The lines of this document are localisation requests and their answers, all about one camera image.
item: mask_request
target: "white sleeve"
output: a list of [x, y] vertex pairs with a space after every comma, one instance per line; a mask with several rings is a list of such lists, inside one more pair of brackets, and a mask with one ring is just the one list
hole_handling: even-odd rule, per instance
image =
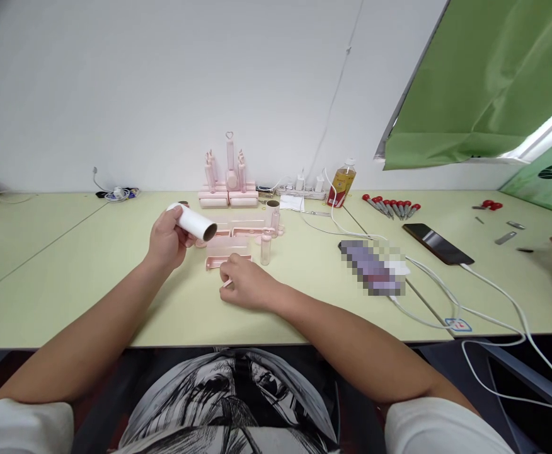
[[389, 454], [514, 454], [486, 421], [438, 397], [392, 405], [385, 424], [385, 443]]
[[69, 454], [74, 418], [64, 403], [25, 405], [0, 400], [0, 452]]

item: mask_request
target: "light green desk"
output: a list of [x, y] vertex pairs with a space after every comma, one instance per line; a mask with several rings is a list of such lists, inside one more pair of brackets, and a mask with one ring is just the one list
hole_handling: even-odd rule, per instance
[[[377, 233], [400, 246], [403, 253], [427, 265], [440, 276], [461, 304], [520, 327], [511, 302], [489, 285], [459, 266], [448, 266], [402, 229], [404, 222], [390, 221], [362, 200], [365, 191], [353, 191], [345, 209], [368, 233]], [[552, 211], [515, 199], [496, 191], [370, 191], [372, 197], [411, 200], [422, 208], [409, 223], [423, 223], [442, 235], [476, 261], [472, 268], [506, 290], [526, 312], [531, 332], [552, 333]], [[501, 202], [498, 211], [481, 211], [471, 207], [485, 199]], [[484, 221], [480, 224], [475, 217]], [[515, 221], [526, 227], [516, 230], [506, 224]], [[494, 241], [516, 230], [517, 236], [503, 245]], [[534, 253], [515, 250], [535, 249]], [[441, 320], [452, 317], [452, 305], [445, 294], [425, 273], [408, 264], [408, 280]], [[454, 336], [500, 335], [512, 331], [469, 313], [461, 318], [471, 332], [452, 332]]]
[[[17, 202], [28, 195], [1, 197]], [[0, 203], [0, 280], [105, 204], [93, 194], [37, 194]]]
[[[147, 251], [153, 222], [169, 204], [187, 200], [198, 208], [194, 193], [145, 192], [139, 199], [109, 204], [0, 282], [0, 348], [34, 348], [98, 301]], [[307, 201], [306, 209], [323, 210], [322, 202]], [[203, 210], [223, 216], [234, 209]], [[355, 276], [341, 261], [338, 242], [308, 227], [301, 214], [282, 211], [284, 236], [272, 242], [267, 271], [316, 298], [344, 307], [381, 326], [404, 341], [447, 341], [445, 330], [410, 320], [385, 297], [365, 296]], [[329, 218], [307, 221], [334, 230]], [[358, 224], [344, 211], [338, 220], [350, 230]], [[252, 243], [257, 259], [260, 247]], [[205, 271], [205, 250], [192, 248], [186, 264], [176, 270], [159, 292], [134, 346], [211, 346], [298, 344], [305, 340], [276, 316], [227, 305], [219, 298], [217, 269]], [[400, 298], [410, 310], [438, 323], [412, 291]]]

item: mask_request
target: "forearm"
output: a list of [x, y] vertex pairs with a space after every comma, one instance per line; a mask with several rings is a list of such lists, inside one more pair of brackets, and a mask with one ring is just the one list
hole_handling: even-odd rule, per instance
[[169, 270], [143, 261], [39, 349], [1, 387], [0, 399], [42, 404], [82, 396], [129, 345], [169, 274]]
[[448, 380], [398, 339], [344, 309], [284, 286], [273, 311], [349, 383], [380, 404], [442, 397], [475, 412]]

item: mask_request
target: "power strip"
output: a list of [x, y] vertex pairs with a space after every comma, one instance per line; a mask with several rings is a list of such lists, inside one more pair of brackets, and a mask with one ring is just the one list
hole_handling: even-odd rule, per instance
[[276, 194], [277, 195], [284, 195], [284, 194], [288, 194], [288, 195], [294, 195], [296, 197], [303, 197], [304, 199], [314, 199], [314, 200], [325, 200], [326, 199], [326, 192], [325, 191], [320, 191], [320, 192], [315, 192], [315, 191], [311, 191], [311, 190], [301, 190], [301, 191], [298, 191], [298, 190], [295, 190], [295, 189], [287, 189], [286, 186], [278, 186], [276, 188]]

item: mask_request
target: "sticker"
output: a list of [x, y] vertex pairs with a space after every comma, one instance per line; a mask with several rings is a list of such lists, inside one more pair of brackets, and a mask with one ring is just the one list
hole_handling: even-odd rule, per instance
[[451, 326], [453, 331], [466, 331], [466, 332], [473, 331], [469, 326], [469, 323], [467, 323], [462, 318], [445, 318], [444, 322], [448, 326]]

